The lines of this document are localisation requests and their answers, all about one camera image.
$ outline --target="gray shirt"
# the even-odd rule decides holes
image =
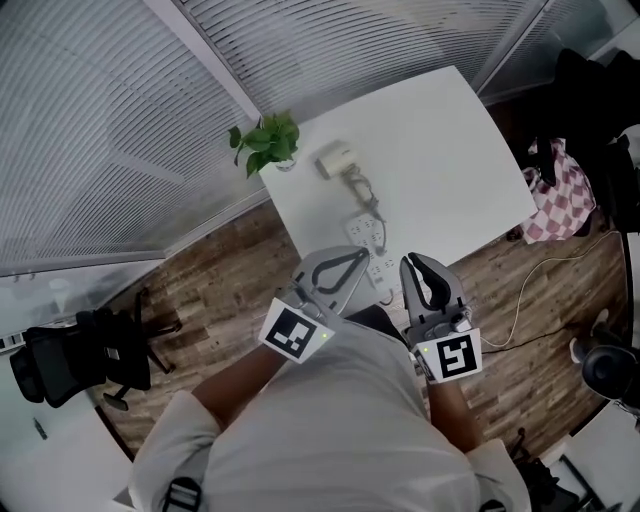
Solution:
[[[428,421],[408,352],[339,320],[304,364],[287,363],[221,433],[176,393],[134,462],[130,492],[162,509],[176,476],[201,482],[202,510],[477,511],[491,498],[530,510],[499,440],[462,454]]]

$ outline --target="wooden floor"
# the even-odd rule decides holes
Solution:
[[[544,258],[583,254],[602,237],[597,224],[589,237],[565,242],[528,246],[502,238],[453,265],[483,337],[504,342],[528,272]],[[295,248],[269,202],[170,259],[111,304],[114,309],[130,309],[135,292],[146,286],[150,297],[143,320],[161,326],[180,319],[184,326],[178,334],[153,342],[156,352],[177,366],[174,373],[165,376],[154,369],[150,391],[127,395],[127,413],[103,406],[134,452],[176,390],[193,388],[254,346],[275,288],[285,283],[297,262]],[[617,326],[625,325],[625,267],[617,234],[581,260],[551,262],[536,271],[507,348],[565,329],[520,348],[487,354],[485,370],[464,382],[488,437],[510,443],[523,426],[527,448],[538,454],[599,405],[600,399],[583,384],[579,367],[571,363],[568,345],[574,335],[588,333],[604,307]],[[401,297],[388,311],[396,325],[406,325]],[[496,349],[485,345],[484,350]],[[105,390],[114,392],[116,387],[96,389],[99,401]]]

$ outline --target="green leaves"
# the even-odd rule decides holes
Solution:
[[[254,128],[247,133],[242,142],[249,146],[254,151],[267,151],[271,146],[271,134],[266,130],[260,128]]]
[[[289,147],[289,140],[286,137],[280,137],[273,143],[269,152],[279,161],[290,160],[291,148]]]
[[[291,119],[289,112],[264,116],[256,127],[244,137],[238,127],[229,130],[229,145],[236,149],[234,163],[238,165],[238,156],[243,148],[253,151],[247,159],[247,176],[258,172],[269,162],[282,162],[293,158],[298,149],[296,143],[300,130]]]

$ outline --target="electrical outlet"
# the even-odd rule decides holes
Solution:
[[[347,219],[343,227],[351,243],[369,251],[367,276],[373,286],[381,292],[393,290],[393,293],[398,293],[401,286],[396,262],[389,258],[386,252],[381,256],[376,254],[376,248],[379,248],[384,240],[380,221],[369,213],[362,213]]]

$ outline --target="white blinds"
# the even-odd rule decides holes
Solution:
[[[609,41],[637,17],[627,0],[556,0],[482,91],[502,96],[553,80],[563,48],[583,57]]]
[[[455,65],[471,81],[531,0],[182,0],[266,112],[308,118]]]
[[[0,9],[0,266],[165,249],[261,187],[244,114],[139,0]]]

